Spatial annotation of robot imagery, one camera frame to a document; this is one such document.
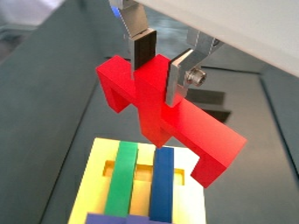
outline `yellow base block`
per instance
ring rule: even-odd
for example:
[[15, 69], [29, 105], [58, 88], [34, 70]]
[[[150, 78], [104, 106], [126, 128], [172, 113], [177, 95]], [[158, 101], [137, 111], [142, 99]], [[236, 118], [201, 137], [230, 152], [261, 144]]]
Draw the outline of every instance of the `yellow base block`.
[[[88, 213], [104, 213], [117, 146], [117, 140], [94, 139], [69, 224], [82, 224]], [[154, 146], [140, 143], [137, 149], [129, 214], [148, 216]], [[190, 178], [197, 160], [198, 157], [190, 150], [173, 147], [172, 223], [176, 224], [205, 223], [202, 188]]]

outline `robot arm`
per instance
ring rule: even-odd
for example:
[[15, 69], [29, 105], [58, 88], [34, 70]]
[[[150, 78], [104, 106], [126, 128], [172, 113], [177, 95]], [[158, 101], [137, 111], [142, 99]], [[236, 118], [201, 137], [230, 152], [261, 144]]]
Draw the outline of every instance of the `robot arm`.
[[[114, 16], [121, 21], [128, 45], [132, 72], [154, 57], [156, 31], [148, 28], [144, 6], [134, 1], [109, 0]], [[182, 52], [168, 65], [164, 101], [173, 107], [186, 95], [188, 86], [200, 86], [206, 74], [201, 61], [221, 46], [208, 34], [189, 28], [186, 40], [192, 49]]]

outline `red cross-shaped block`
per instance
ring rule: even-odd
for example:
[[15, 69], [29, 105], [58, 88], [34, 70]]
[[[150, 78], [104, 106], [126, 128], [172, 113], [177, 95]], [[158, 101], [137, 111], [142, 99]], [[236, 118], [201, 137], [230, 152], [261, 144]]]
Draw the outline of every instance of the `red cross-shaped block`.
[[164, 103], [169, 60], [156, 55], [130, 79], [129, 63], [114, 56], [97, 67], [106, 103], [118, 113], [130, 103], [137, 108], [142, 135], [160, 148], [169, 137], [200, 156], [190, 176], [206, 187], [226, 170], [245, 138], [186, 100], [173, 107]]

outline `toy block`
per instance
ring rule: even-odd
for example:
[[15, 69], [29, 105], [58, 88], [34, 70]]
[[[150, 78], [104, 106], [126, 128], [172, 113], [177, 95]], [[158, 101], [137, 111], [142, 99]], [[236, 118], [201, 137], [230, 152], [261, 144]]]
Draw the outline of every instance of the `toy block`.
[[172, 222], [173, 213], [173, 148], [162, 147], [153, 154], [153, 180], [149, 220]]
[[[104, 213], [117, 147], [117, 140], [94, 139], [69, 223], [82, 224], [88, 213]], [[153, 159], [154, 146], [138, 143], [129, 206], [129, 214], [133, 215], [148, 216]], [[189, 176], [197, 160], [190, 150], [173, 147], [172, 223], [176, 224], [205, 224], [202, 187]]]
[[181, 169], [182, 183], [173, 185], [172, 223], [205, 224], [205, 206], [202, 187], [190, 177], [198, 157], [190, 150], [173, 147], [173, 167]]
[[136, 106], [141, 132], [156, 147], [173, 136], [200, 156], [190, 176], [208, 187], [246, 140], [185, 99], [173, 108], [165, 105], [168, 63], [162, 55], [156, 55], [134, 70], [130, 80], [129, 63], [114, 56], [97, 67], [97, 77], [110, 108], [120, 112], [128, 103]]
[[136, 169], [137, 144], [120, 142], [106, 195], [105, 215], [126, 217]]
[[162, 221], [153, 221], [153, 220], [149, 220], [148, 221], [148, 224], [169, 224], [170, 222], [162, 222]]
[[153, 160], [154, 146], [152, 144], [138, 143], [134, 168], [134, 183], [129, 207], [129, 214], [132, 215], [148, 216], [153, 176]]
[[148, 224], [149, 218], [140, 215], [128, 215], [125, 217], [125, 224]]
[[110, 177], [105, 175], [105, 166], [108, 161], [116, 160], [117, 147], [117, 140], [94, 139], [69, 215], [69, 224], [85, 223], [88, 213], [104, 213], [110, 181]]
[[126, 219], [110, 215], [89, 213], [85, 224], [126, 224]]

